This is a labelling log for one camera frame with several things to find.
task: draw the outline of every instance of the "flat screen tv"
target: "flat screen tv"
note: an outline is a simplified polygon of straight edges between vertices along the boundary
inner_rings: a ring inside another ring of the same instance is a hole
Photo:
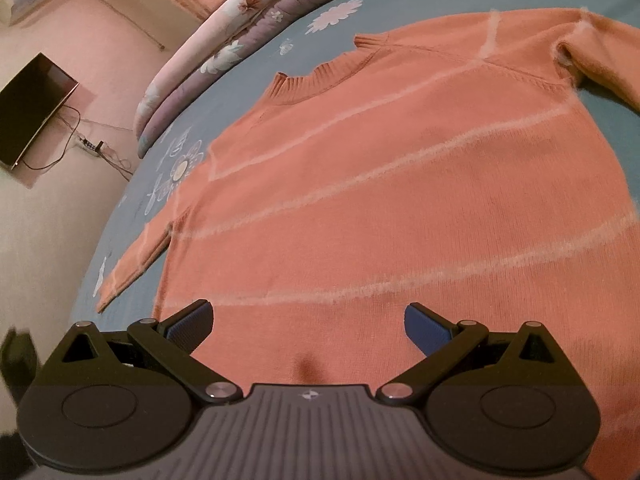
[[[0,91],[0,164],[13,169],[78,82],[38,54]]]

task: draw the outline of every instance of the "ribbed neckline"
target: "ribbed neckline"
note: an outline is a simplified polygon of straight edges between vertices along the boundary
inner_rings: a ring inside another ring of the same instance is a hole
[[[261,100],[265,104],[291,104],[327,91],[364,67],[385,44],[386,37],[387,34],[357,34],[353,38],[356,50],[318,65],[309,75],[288,76],[278,72]]]

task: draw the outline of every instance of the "blue cloth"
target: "blue cloth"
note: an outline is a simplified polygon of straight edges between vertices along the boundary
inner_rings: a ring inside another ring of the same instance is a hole
[[[103,314],[96,314],[97,298],[92,294],[100,266],[104,262],[106,276],[142,232],[144,224],[161,209],[166,201],[163,195],[175,161],[187,155],[197,160],[198,154],[205,152],[213,139],[255,103],[276,72],[308,74],[318,64],[353,50],[353,37],[358,32],[385,32],[420,20],[460,12],[586,6],[593,12],[640,27],[640,0],[361,0],[359,7],[355,7],[359,2],[351,3],[356,11],[345,19],[323,30],[310,32],[310,24],[322,12],[349,1],[334,0],[293,23],[222,76],[156,141],[105,227],[80,287],[70,323],[86,319],[94,321],[101,330],[122,330],[150,315],[164,255]],[[612,94],[594,85],[582,90],[580,97],[615,150],[633,197],[640,200],[640,116],[620,104]]]

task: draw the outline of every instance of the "blue bed sheet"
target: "blue bed sheet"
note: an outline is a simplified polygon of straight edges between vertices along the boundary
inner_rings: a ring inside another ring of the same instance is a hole
[[[326,25],[328,21],[323,19],[314,22],[338,4],[346,4],[340,8],[343,12],[332,12],[343,19],[335,25]],[[85,319],[103,331],[123,330],[150,315],[164,255],[104,313],[96,314],[94,292],[101,269],[106,276],[144,224],[162,208],[175,161],[188,158],[197,162],[208,144],[255,103],[276,72],[305,75],[318,64],[353,50],[353,37],[359,32],[385,32],[461,12],[583,6],[640,27],[640,0],[334,0],[301,18],[226,73],[151,147],[104,229],[79,289],[70,324]],[[581,90],[580,98],[615,150],[632,196],[640,200],[640,115],[594,84]]]

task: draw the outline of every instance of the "ribbed gray surface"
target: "ribbed gray surface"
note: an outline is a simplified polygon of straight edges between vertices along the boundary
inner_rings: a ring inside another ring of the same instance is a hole
[[[26,480],[71,480],[39,468]],[[500,478],[444,454],[417,415],[362,386],[256,386],[243,402],[207,408],[157,461],[102,480],[460,480]],[[548,480],[588,480],[577,470]]]

